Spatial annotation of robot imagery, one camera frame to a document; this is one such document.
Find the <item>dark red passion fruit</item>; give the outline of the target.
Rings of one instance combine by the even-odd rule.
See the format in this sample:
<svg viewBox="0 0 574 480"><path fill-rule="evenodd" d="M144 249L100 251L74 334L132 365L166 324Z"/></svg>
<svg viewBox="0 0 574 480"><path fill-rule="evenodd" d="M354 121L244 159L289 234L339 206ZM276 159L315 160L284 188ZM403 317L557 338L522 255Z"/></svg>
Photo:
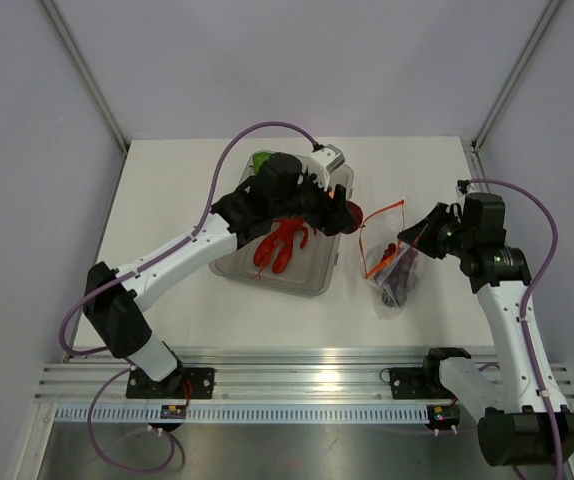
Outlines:
<svg viewBox="0 0 574 480"><path fill-rule="evenodd" d="M347 220L342 233L350 235L362 226L364 214L362 209L354 202L347 201L345 206L347 210Z"/></svg>

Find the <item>purple grape bunch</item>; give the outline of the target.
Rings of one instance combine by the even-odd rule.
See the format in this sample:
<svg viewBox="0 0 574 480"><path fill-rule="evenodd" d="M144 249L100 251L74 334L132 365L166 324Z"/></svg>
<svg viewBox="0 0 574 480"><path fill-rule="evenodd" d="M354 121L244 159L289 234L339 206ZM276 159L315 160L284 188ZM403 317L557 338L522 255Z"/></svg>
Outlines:
<svg viewBox="0 0 574 480"><path fill-rule="evenodd" d="M398 247L392 261L375 277L376 284L384 290L390 298L401 298L410 293L417 280L418 251L405 244Z"/></svg>

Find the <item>clear zip top bag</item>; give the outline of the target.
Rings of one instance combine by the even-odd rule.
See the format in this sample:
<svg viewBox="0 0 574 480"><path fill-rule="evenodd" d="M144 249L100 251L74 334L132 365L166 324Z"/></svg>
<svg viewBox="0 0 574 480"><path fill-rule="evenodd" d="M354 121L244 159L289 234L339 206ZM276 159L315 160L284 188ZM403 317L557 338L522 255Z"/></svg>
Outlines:
<svg viewBox="0 0 574 480"><path fill-rule="evenodd" d="M407 198L403 197L392 204L386 205L363 219L358 230L358 248L362 263L362 278L368 285L376 317L381 320L393 320L414 299L420 283L421 260L419 259L416 273L416 282L413 290L406 295L407 299L402 308L390 309L381 301L381 291L376 284L376 275L391 261L398 247L404 243L397 239L397 235L406 228L407 224Z"/></svg>

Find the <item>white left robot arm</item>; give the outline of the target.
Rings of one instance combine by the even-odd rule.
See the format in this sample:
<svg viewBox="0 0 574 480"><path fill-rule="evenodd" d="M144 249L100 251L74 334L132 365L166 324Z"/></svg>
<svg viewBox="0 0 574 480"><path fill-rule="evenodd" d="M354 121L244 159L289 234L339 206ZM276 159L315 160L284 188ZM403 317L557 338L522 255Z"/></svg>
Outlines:
<svg viewBox="0 0 574 480"><path fill-rule="evenodd" d="M344 162L331 145L309 157L274 152L235 190L208 205L190 232L117 269L94 265L83 314L111 355L134 366L158 396L183 391L185 367L154 334L145 311L196 270L268 234L277 220L302 219L328 237L355 231L360 221L346 188L331 182Z"/></svg>

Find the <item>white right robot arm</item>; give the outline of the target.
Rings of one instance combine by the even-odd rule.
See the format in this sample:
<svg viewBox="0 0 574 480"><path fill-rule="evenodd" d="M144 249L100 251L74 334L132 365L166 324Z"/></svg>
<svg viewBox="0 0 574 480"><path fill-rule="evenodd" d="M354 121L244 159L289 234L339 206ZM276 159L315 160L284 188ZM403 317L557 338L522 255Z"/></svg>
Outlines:
<svg viewBox="0 0 574 480"><path fill-rule="evenodd" d="M535 282L526 258L506 244L505 204L474 192L462 204L437 204L399 240L432 258L460 262L489 325L500 385L464 350L433 349L421 371L423 389L448 391L473 417L481 453L491 466L552 465L574 453L574 412L553 376L531 301Z"/></svg>

